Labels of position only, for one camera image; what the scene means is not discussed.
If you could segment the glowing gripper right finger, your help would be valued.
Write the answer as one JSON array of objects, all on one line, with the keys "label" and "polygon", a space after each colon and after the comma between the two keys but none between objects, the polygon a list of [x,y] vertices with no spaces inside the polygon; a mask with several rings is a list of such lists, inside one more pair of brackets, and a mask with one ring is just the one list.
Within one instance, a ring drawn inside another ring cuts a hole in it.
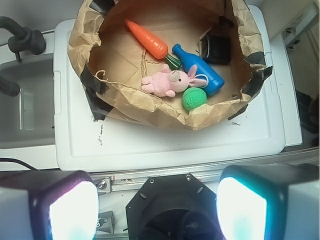
[{"label": "glowing gripper right finger", "polygon": [[318,240],[320,168],[229,165],[220,176],[216,209],[227,240]]}]

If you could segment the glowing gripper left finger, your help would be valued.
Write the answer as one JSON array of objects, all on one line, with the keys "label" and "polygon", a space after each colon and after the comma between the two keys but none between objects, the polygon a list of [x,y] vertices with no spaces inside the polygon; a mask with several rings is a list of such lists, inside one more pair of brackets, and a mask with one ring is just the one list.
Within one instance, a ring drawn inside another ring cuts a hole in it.
[{"label": "glowing gripper left finger", "polygon": [[98,190],[82,170],[0,173],[2,240],[92,240]]}]

